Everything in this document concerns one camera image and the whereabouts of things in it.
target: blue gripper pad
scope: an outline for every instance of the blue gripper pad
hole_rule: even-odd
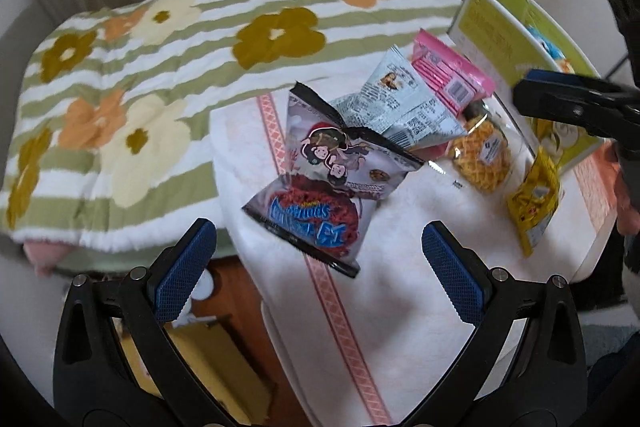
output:
[[[493,290],[487,267],[474,251],[463,248],[440,221],[424,227],[422,252],[460,319],[477,327]]]
[[[197,219],[174,247],[166,248],[149,268],[147,296],[156,320],[174,321],[216,251],[216,227]]]

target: pink stripe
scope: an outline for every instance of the pink stripe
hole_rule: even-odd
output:
[[[284,174],[286,172],[284,134],[273,97],[271,94],[258,96],[257,103],[275,168],[278,174]],[[329,268],[308,255],[304,258],[335,342],[372,422],[375,425],[391,425],[391,416],[364,360]]]

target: cream flower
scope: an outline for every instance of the cream flower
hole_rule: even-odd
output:
[[[554,133],[558,137],[559,146],[569,149],[575,145],[580,137],[580,131],[575,125],[554,122]]]
[[[542,145],[554,163],[558,163],[561,160],[562,155],[564,154],[564,149],[560,145],[556,134],[552,134],[551,136],[547,136],[540,140],[540,145]]]
[[[130,35],[145,44],[162,44],[175,31],[183,30],[200,18],[196,0],[157,0],[133,26]]]
[[[189,127],[180,118],[186,102],[165,106],[156,94],[136,100],[127,123],[100,148],[102,171],[111,174],[111,196],[122,208],[141,201],[186,153]]]

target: wooden floor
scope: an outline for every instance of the wooden floor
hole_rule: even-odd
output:
[[[193,301],[193,313],[216,315],[254,370],[274,385],[271,427],[310,427],[271,346],[260,313],[260,295],[237,257],[209,263],[216,289],[206,301]]]

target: white towel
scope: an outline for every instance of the white towel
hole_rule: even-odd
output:
[[[360,77],[318,80],[325,100],[356,91]],[[374,214],[356,279],[344,277],[250,219],[241,207],[282,169],[288,92],[212,112],[210,135],[225,221],[267,305],[299,397],[319,425],[398,423],[436,384],[472,326],[460,321],[420,246],[443,221],[489,267],[514,277],[571,279],[596,239],[573,174],[533,256],[524,259],[504,204],[460,190],[434,169],[409,174]],[[517,323],[503,352],[518,342]]]

